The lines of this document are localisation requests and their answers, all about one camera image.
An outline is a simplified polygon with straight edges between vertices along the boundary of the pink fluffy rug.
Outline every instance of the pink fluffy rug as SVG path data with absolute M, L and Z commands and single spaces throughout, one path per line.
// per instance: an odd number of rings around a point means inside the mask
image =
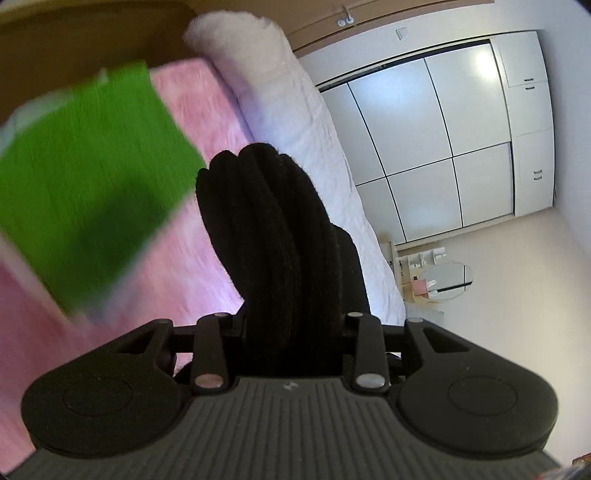
M 252 141 L 235 98 L 206 60 L 169 64 L 151 76 L 171 116 L 206 163 L 222 150 L 237 153 Z M 20 399 L 35 378 L 152 319 L 189 325 L 211 312 L 234 313 L 242 304 L 215 255 L 192 192 L 116 293 L 100 310 L 94 309 L 92 323 L 84 312 L 66 319 L 35 281 L 26 280 L 30 275 L 25 270 L 0 252 L 2 472 L 33 451 Z

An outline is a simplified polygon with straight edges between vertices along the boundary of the white cabinet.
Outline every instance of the white cabinet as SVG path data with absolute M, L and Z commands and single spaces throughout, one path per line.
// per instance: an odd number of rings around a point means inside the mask
M 322 94 L 356 185 L 384 176 L 378 154 L 347 84 Z
M 452 160 L 388 177 L 407 241 L 462 227 Z
M 396 205 L 386 179 L 365 183 L 357 187 L 363 211 L 380 242 L 403 244 L 404 233 L 398 219 Z
M 536 32 L 497 35 L 493 41 L 501 53 L 509 87 L 548 81 Z
M 386 174 L 452 156 L 424 60 L 390 67 L 349 84 Z
M 454 155 L 511 140 L 501 79 L 489 44 L 441 53 L 427 57 L 426 62 Z
M 515 216 L 552 207 L 554 200 L 554 130 L 517 137 L 515 157 Z
M 453 159 L 464 226 L 513 213 L 511 146 L 497 145 Z
M 548 82 L 506 89 L 513 138 L 554 126 Z

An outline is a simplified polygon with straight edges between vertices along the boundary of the white wall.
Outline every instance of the white wall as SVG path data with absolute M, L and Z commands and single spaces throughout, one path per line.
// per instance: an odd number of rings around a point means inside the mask
M 408 40 L 395 30 L 408 28 Z M 539 30 L 556 124 L 557 207 L 591 257 L 591 15 L 575 0 L 495 0 L 423 15 L 348 38 L 301 59 L 315 83 L 434 45 Z
M 544 377 L 559 417 L 548 451 L 591 452 L 591 259 L 554 209 L 444 240 L 474 283 L 437 305 L 445 328 Z

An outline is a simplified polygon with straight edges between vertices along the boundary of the green cloth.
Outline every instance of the green cloth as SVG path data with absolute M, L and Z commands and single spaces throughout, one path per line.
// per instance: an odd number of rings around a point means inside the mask
M 202 167 L 146 66 L 129 66 L 17 133 L 0 158 L 0 228 L 71 312 L 108 292 Z

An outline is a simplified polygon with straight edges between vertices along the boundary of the white bedsheet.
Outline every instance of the white bedsheet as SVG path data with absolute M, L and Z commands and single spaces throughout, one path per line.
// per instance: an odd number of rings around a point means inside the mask
M 405 310 L 379 249 L 322 96 L 272 21 L 247 13 L 196 18 L 185 40 L 208 56 L 238 98 L 255 141 L 291 156 L 310 176 L 330 220 L 349 232 L 359 252 L 371 311 L 401 325 Z

